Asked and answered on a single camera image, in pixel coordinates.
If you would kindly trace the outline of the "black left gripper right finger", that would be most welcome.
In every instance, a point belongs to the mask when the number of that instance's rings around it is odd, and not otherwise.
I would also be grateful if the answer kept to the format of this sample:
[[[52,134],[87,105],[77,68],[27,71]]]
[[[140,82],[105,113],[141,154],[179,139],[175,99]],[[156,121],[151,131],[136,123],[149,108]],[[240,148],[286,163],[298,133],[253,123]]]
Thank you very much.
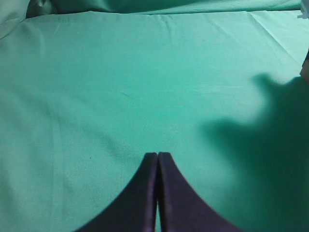
[[[158,154],[157,192],[163,232],[239,232],[206,204],[168,152]]]

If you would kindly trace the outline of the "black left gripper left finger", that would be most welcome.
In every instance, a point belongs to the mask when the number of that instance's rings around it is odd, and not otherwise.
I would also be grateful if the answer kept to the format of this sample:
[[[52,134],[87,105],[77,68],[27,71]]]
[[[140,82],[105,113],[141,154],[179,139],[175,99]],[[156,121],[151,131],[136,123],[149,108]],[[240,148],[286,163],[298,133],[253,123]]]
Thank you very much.
[[[157,154],[146,153],[136,173],[114,199],[78,232],[154,232]]]

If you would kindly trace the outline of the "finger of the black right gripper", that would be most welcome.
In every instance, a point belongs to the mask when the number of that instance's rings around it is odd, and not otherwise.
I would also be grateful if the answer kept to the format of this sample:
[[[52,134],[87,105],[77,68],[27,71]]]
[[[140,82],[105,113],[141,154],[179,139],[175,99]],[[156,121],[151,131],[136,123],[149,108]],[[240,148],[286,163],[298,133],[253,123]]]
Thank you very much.
[[[302,72],[303,73],[309,72],[309,52],[307,52],[307,55],[306,55],[304,62],[302,64]]]

